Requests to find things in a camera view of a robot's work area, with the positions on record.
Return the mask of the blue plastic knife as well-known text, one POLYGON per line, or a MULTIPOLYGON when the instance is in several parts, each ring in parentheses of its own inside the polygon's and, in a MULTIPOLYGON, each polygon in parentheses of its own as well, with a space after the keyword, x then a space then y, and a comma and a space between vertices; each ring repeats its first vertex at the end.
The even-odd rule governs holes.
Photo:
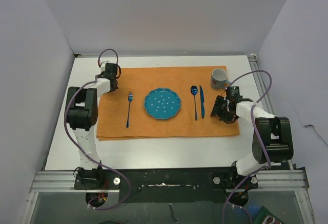
POLYGON ((200 90, 200 107, 201 107, 201 118, 204 119, 205 116, 205 108, 204 108, 204 93, 203 88, 201 85, 199 85, 200 90))

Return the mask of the blue plastic fork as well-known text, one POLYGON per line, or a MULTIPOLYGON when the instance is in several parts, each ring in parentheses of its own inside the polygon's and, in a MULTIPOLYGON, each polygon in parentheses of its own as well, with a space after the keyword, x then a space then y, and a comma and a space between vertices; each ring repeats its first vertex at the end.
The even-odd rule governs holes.
POLYGON ((130 124, 130 110, 131 110, 131 102, 132 101, 133 101, 133 92, 129 91, 129 93, 128 93, 129 106, 128 106, 128 116, 127 116, 126 128, 129 128, 129 124, 130 124))

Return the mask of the blue white mug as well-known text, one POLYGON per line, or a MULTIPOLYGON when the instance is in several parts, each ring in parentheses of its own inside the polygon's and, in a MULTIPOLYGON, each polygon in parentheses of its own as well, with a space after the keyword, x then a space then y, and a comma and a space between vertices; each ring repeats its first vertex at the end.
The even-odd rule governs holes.
POLYGON ((230 85, 228 74, 224 69, 214 69, 211 74, 211 87, 214 90, 226 88, 230 85))

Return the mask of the blue plastic spoon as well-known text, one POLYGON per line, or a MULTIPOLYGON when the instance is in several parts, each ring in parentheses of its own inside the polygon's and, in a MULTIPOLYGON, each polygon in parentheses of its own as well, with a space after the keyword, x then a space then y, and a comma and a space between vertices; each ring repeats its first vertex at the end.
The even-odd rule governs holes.
POLYGON ((197 115, 197 107, 196 107, 196 95, 198 93, 198 88, 197 86, 193 85, 190 88, 191 94, 194 97, 194 112, 195 112, 195 120, 198 120, 198 115, 197 115))

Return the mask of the orange cloth placemat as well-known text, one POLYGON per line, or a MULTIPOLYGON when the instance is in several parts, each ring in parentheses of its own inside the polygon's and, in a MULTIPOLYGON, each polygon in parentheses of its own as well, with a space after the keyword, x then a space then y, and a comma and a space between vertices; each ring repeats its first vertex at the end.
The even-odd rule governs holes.
POLYGON ((118 89, 101 96, 98 105, 96 136, 99 140, 146 137, 218 137, 239 135, 238 123, 226 124, 218 117, 211 117, 216 96, 222 89, 210 86, 212 71, 209 67, 157 67, 125 68, 118 80, 118 89), (197 86, 195 120, 194 97, 191 86, 197 86), (203 88, 205 116, 201 118, 200 90, 203 88), (168 120, 150 117, 144 108, 145 96, 157 88, 169 88, 181 99, 178 114, 168 120), (128 116, 128 93, 133 92, 130 124, 126 128, 128 116))

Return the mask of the blue polka dot plate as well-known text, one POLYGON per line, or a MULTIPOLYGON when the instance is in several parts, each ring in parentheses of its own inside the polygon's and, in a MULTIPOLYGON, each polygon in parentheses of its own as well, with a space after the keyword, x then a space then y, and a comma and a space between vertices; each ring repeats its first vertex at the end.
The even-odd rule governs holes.
POLYGON ((146 113, 157 120, 175 117, 181 109, 181 99, 169 88, 157 88, 150 91, 144 100, 146 113))

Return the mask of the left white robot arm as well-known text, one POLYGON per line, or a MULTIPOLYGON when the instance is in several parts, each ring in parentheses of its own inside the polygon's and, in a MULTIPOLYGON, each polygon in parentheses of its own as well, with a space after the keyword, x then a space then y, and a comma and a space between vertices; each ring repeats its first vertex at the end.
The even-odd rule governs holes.
POLYGON ((69 87, 67 92, 64 126, 71 141, 78 147, 80 165, 78 173, 86 177, 92 188, 104 184, 101 160, 97 154, 94 126, 98 120, 98 98, 118 89, 117 79, 121 75, 118 64, 105 63, 100 67, 95 80, 81 87, 69 87))

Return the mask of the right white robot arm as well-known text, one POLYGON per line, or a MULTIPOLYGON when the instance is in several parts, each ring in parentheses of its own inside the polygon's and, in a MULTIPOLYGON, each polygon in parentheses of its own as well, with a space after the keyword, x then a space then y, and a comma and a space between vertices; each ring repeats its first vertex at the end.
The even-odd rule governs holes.
POLYGON ((287 117, 270 114, 251 99, 243 98, 239 87, 227 87, 225 92, 225 96, 216 97, 211 116, 217 116, 226 124, 241 118, 254 128, 251 152, 236 161, 236 170, 228 175, 230 185, 239 188, 246 182, 247 175, 293 158, 291 125, 287 117))

